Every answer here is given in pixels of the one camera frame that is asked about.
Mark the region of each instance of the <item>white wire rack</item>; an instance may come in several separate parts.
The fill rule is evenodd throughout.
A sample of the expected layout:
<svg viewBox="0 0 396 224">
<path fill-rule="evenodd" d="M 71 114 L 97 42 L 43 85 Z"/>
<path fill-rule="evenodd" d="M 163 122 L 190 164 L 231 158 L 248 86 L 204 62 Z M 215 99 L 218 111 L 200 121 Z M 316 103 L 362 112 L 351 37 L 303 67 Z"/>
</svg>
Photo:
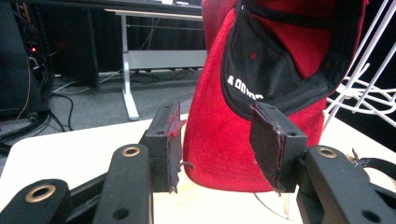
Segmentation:
<svg viewBox="0 0 396 224">
<path fill-rule="evenodd" d="M 384 71 L 390 59 L 395 53 L 396 41 L 393 44 L 393 47 L 390 49 L 387 57 L 379 66 L 372 80 L 370 82 L 364 82 L 360 80 L 360 77 L 370 66 L 370 64 L 367 63 L 369 56 L 373 52 L 373 49 L 375 48 L 379 38 L 386 30 L 390 22 L 390 19 L 393 17 L 395 13 L 396 0 L 393 0 L 388 10 L 384 12 L 388 3 L 389 3 L 388 0 L 385 0 L 382 3 L 372 24 L 370 25 L 369 30 L 367 31 L 365 37 L 361 41 L 361 44 L 355 54 L 353 62 L 349 67 L 349 70 L 347 71 L 347 76 L 345 77 L 346 84 L 345 85 L 341 84 L 337 88 L 336 92 L 339 95 L 334 100 L 331 98 L 327 99 L 327 101 L 330 104 L 323 111 L 323 113 L 329 114 L 329 116 L 324 124 L 324 130 L 326 129 L 332 118 L 335 117 L 335 114 L 338 112 L 339 108 L 350 110 L 352 113 L 377 115 L 381 119 L 385 120 L 390 125 L 396 128 L 396 121 L 389 117 L 389 114 L 393 113 L 396 110 L 396 103 L 395 103 L 396 81 L 393 83 L 395 85 L 395 89 L 382 90 L 375 85 L 378 78 L 381 76 L 382 72 Z M 372 31 L 374 30 L 375 27 L 377 27 L 376 31 L 374 35 L 371 37 L 371 40 L 369 41 L 368 45 L 366 46 L 366 42 L 372 35 Z M 365 48 L 365 51 L 360 57 L 363 48 Z"/>
</svg>

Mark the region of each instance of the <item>black electronic equipment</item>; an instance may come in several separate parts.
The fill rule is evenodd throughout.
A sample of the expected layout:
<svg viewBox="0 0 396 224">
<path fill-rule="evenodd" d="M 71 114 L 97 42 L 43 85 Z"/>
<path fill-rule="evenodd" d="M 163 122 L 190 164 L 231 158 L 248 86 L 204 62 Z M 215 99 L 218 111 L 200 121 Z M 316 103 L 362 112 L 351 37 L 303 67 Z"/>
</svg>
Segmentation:
<svg viewBox="0 0 396 224">
<path fill-rule="evenodd" d="M 45 37 L 25 4 L 0 2 L 0 117 L 47 111 Z"/>
</svg>

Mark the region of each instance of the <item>white table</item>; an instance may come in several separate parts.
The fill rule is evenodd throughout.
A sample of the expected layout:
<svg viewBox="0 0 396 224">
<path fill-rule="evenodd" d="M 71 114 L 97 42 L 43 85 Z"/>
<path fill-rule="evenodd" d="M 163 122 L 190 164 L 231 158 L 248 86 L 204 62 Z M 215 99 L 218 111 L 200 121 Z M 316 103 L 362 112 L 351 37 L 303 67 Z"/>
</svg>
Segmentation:
<svg viewBox="0 0 396 224">
<path fill-rule="evenodd" d="M 0 178 L 0 210 L 20 189 L 37 180 L 59 178 L 72 189 L 101 175 L 107 171 L 113 151 L 138 143 L 149 124 L 150 120 L 142 120 L 21 140 L 12 148 Z M 354 147 L 361 157 L 396 162 L 395 153 L 337 119 L 323 134 L 321 144 L 343 151 Z M 157 224 L 296 223 L 265 208 L 252 193 L 207 189 L 192 183 L 184 172 L 179 176 L 178 194 L 154 193 Z M 394 182 L 378 174 L 374 176 L 382 186 L 396 191 Z M 275 197 L 273 192 L 259 196 L 271 209 L 282 210 L 285 197 Z M 298 219 L 293 200 L 290 201 L 290 210 L 291 218 Z"/>
</svg>

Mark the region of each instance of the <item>metal desk frame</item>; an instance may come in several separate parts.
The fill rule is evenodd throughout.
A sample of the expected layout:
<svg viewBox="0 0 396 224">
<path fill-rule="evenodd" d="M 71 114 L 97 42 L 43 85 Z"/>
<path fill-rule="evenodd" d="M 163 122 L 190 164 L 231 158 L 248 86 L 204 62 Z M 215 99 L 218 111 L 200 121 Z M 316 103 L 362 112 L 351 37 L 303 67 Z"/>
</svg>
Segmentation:
<svg viewBox="0 0 396 224">
<path fill-rule="evenodd" d="M 131 80 L 129 78 L 130 65 L 129 65 L 129 53 L 128 53 L 128 35 L 127 35 L 127 16 L 136 17 L 151 17 L 151 18 L 162 18 L 172 20 L 184 20 L 184 21 L 202 21 L 202 16 L 187 15 L 187 14 L 172 14 L 172 13 L 159 13 L 159 12 L 142 12 L 142 11 L 129 11 L 129 10 L 114 10 L 107 9 L 106 11 L 113 11 L 116 15 L 121 17 L 121 31 L 122 31 L 122 64 L 123 64 L 123 79 L 124 86 L 122 88 L 122 94 L 125 101 L 125 106 L 128 111 L 128 118 L 130 121 L 139 120 L 139 114 L 134 103 L 134 97 L 131 93 Z"/>
</svg>

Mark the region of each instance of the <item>wire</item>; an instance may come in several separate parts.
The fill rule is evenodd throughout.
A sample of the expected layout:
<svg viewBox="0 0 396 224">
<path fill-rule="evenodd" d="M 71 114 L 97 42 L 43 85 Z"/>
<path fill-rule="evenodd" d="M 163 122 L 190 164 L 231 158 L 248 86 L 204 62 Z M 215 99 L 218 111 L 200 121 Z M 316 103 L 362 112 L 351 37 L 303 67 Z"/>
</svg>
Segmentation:
<svg viewBox="0 0 396 224">
<path fill-rule="evenodd" d="M 67 120 L 67 127 L 69 128 L 70 131 L 74 131 L 73 128 L 72 128 L 72 125 L 71 125 L 72 113 L 73 113 L 73 108 L 74 108 L 74 104 L 73 104 L 72 99 L 70 99 L 67 96 L 63 96 L 63 95 L 57 94 L 57 93 L 53 93 L 52 95 L 67 99 L 70 102 L 70 112 L 69 112 L 69 117 L 68 117 L 68 120 Z"/>
<path fill-rule="evenodd" d="M 145 45 L 146 45 L 146 43 L 147 43 L 148 41 L 149 41 L 149 42 L 148 42 L 148 49 L 149 49 L 150 44 L 151 44 L 151 38 L 152 38 L 152 35 L 153 35 L 153 33 L 154 33 L 154 28 L 157 27 L 158 22 L 160 22 L 160 19 L 158 19 L 157 22 L 155 23 L 155 25 L 153 26 L 154 18 L 152 18 L 152 21 L 151 21 L 151 32 L 149 33 L 148 37 L 146 38 L 145 42 L 142 44 L 142 46 L 140 47 L 140 49 L 142 49 L 143 47 L 145 47 Z"/>
<path fill-rule="evenodd" d="M 61 130 L 63 133 L 66 132 L 66 130 L 64 129 L 64 126 L 62 125 L 62 123 L 59 121 L 58 118 L 56 118 L 56 116 L 50 111 L 49 115 L 53 118 L 53 120 L 55 120 L 55 122 L 61 127 Z"/>
<path fill-rule="evenodd" d="M 100 80 L 99 83 L 102 84 L 102 83 L 104 83 L 104 82 L 106 82 L 106 81 L 112 79 L 114 76 L 119 75 L 119 74 L 120 74 L 120 71 L 122 71 L 122 69 L 119 70 L 119 71 L 117 71 L 116 73 L 114 73 L 114 74 L 111 75 L 110 77 L 107 77 L 107 78 L 104 78 L 104 79 Z M 62 85 L 60 88 L 56 89 L 55 91 L 52 91 L 52 93 L 55 93 L 55 92 L 57 92 L 57 91 L 60 91 L 60 90 L 66 88 L 66 87 L 68 87 L 68 86 L 70 86 L 70 85 L 73 85 L 73 84 L 76 84 L 76 82 L 75 82 L 75 81 L 72 81 L 72 82 L 69 82 L 69 83 L 67 83 L 67 84 L 64 84 L 64 85 Z M 90 89 L 90 88 L 84 88 L 84 89 L 82 89 L 82 90 L 80 90 L 80 91 L 63 91 L 63 92 L 61 92 L 61 94 L 77 94 L 77 93 L 82 93 L 82 92 L 84 92 L 84 91 L 87 91 L 87 90 L 89 90 L 89 89 Z"/>
<path fill-rule="evenodd" d="M 29 76 L 29 81 L 28 81 L 28 88 L 27 88 L 27 97 L 26 97 L 26 103 L 21 111 L 21 113 L 17 116 L 17 119 L 20 119 L 22 113 L 24 112 L 24 110 L 26 109 L 27 105 L 29 104 L 29 98 L 30 98 L 30 85 L 32 82 L 32 74 L 30 73 L 30 64 L 29 64 L 29 58 L 26 58 L 27 61 L 27 71 L 28 71 L 28 76 Z"/>
<path fill-rule="evenodd" d="M 31 124 L 23 128 L 20 128 L 18 130 L 14 130 L 9 133 L 0 135 L 0 143 L 5 143 L 7 141 L 20 138 L 21 136 L 24 136 L 28 133 L 37 130 L 37 128 L 41 127 L 41 125 L 45 122 L 48 116 L 49 116 L 49 112 L 38 113 L 37 119 L 35 119 L 35 121 L 33 121 Z"/>
<path fill-rule="evenodd" d="M 43 124 L 44 127 L 38 133 L 35 133 L 33 137 L 41 134 L 44 130 L 46 130 L 49 127 L 49 125 L 50 125 L 50 116 L 47 116 L 47 121 Z"/>
<path fill-rule="evenodd" d="M 288 220 L 288 221 L 295 221 L 295 222 L 297 222 L 297 220 L 293 220 L 293 219 L 290 219 L 290 218 L 288 218 L 288 217 L 284 217 L 284 216 L 280 215 L 278 212 L 272 210 L 270 207 L 268 207 L 268 206 L 260 199 L 260 197 L 259 197 L 259 195 L 257 195 L 257 193 L 253 193 L 253 195 L 254 195 L 254 197 L 255 197 L 266 209 L 268 209 L 270 212 L 276 214 L 276 215 L 279 216 L 279 217 L 283 217 L 283 218 L 285 218 L 285 219 Z"/>
<path fill-rule="evenodd" d="M 66 87 L 68 87 L 70 85 L 73 85 L 73 84 L 76 84 L 76 82 L 75 81 L 71 81 L 69 83 L 66 83 L 66 84 L 62 85 L 62 87 L 56 89 L 55 91 L 52 91 L 52 93 L 57 92 L 57 91 L 61 91 L 62 89 L 66 88 Z"/>
</svg>

